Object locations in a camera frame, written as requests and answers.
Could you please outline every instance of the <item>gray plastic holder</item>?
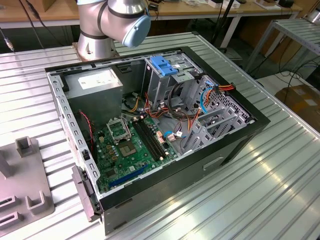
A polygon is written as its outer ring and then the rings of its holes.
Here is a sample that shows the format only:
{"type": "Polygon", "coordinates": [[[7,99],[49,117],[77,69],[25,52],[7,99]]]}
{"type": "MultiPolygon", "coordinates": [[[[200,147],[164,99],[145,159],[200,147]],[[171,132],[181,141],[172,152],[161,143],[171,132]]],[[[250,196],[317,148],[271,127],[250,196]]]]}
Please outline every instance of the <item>gray plastic holder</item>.
{"type": "Polygon", "coordinates": [[[0,186],[0,237],[55,210],[35,138],[0,147],[0,186]]]}

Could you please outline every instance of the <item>wooden desk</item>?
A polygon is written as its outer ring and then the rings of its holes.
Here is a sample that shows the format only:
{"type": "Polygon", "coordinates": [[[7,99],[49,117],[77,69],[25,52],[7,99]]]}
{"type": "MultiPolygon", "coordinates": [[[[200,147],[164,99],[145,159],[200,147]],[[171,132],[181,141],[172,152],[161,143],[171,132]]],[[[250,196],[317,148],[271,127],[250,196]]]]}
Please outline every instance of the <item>wooden desk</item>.
{"type": "MultiPolygon", "coordinates": [[[[282,10],[266,10],[248,0],[247,3],[241,4],[239,8],[231,9],[228,17],[233,18],[231,25],[225,35],[221,47],[225,48],[233,35],[241,17],[247,16],[269,16],[269,15],[291,15],[290,18],[295,18],[302,10],[301,7],[293,5],[292,8],[282,8],[282,10]]],[[[213,8],[207,4],[199,4],[199,6],[189,6],[184,2],[171,3],[163,2],[159,4],[158,20],[177,20],[177,19],[203,19],[217,18],[219,8],[213,8]]],[[[34,20],[36,27],[41,27],[41,24],[34,20]]],[[[152,20],[156,19],[156,13],[150,11],[152,20]]],[[[68,26],[79,24],[78,7],[74,0],[56,0],[56,2],[46,11],[40,13],[44,24],[47,26],[68,26]]],[[[29,28],[30,23],[21,7],[6,7],[0,10],[0,27],[8,28],[29,28]]]]}

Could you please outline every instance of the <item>expansion slot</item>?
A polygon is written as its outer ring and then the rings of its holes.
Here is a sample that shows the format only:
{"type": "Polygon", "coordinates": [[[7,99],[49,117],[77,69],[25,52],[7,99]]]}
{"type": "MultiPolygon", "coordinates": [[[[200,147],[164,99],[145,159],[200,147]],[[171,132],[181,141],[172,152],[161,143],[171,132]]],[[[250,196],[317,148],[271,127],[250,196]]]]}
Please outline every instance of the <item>expansion slot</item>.
{"type": "Polygon", "coordinates": [[[135,121],[132,125],[155,161],[159,161],[161,158],[163,159],[166,157],[165,151],[143,121],[135,121]]]}
{"type": "Polygon", "coordinates": [[[147,166],[148,166],[148,164],[143,166],[143,167],[141,167],[138,170],[135,170],[135,171],[129,173],[128,175],[125,175],[125,176],[123,176],[123,177],[121,177],[121,178],[119,178],[117,180],[114,180],[114,181],[110,182],[109,183],[109,187],[111,188],[111,187],[114,187],[116,185],[120,185],[120,184],[128,181],[129,179],[132,179],[132,178],[142,174],[147,166]]]}

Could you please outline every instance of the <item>white label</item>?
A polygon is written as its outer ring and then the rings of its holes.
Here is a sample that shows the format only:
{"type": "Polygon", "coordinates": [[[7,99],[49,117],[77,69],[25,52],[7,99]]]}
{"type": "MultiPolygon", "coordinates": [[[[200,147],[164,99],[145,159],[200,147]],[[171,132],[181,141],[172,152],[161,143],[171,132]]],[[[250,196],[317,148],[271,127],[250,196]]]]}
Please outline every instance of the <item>white label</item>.
{"type": "Polygon", "coordinates": [[[78,81],[83,90],[118,82],[109,70],[90,76],[79,77],[78,81]]]}
{"type": "Polygon", "coordinates": [[[301,88],[297,88],[297,89],[294,89],[294,91],[299,94],[299,95],[305,95],[305,91],[303,91],[301,88]]]}
{"type": "Polygon", "coordinates": [[[309,106],[317,106],[318,104],[313,101],[312,99],[305,99],[306,103],[309,104],[309,106]]]}
{"type": "Polygon", "coordinates": [[[175,133],[175,135],[177,135],[178,137],[181,137],[181,136],[182,136],[182,132],[181,132],[181,131],[177,131],[177,132],[175,133]]]}

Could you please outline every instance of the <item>ribbed metal table surface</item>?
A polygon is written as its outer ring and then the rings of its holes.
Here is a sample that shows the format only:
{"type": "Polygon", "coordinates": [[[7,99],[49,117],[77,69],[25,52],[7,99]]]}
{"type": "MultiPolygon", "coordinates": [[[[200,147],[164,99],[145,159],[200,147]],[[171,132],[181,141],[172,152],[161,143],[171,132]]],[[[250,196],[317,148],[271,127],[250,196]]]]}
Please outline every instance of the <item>ribbed metal table surface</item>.
{"type": "MultiPolygon", "coordinates": [[[[320,233],[319,134],[201,36],[148,37],[121,55],[189,46],[271,120],[230,163],[116,230],[109,239],[316,239],[320,233]]],[[[0,145],[38,139],[55,212],[4,236],[104,239],[87,222],[71,177],[74,165],[44,68],[79,62],[72,47],[0,55],[0,145]]]]}
{"type": "Polygon", "coordinates": [[[273,24],[275,29],[320,55],[320,25],[302,18],[275,20],[273,24]]]}

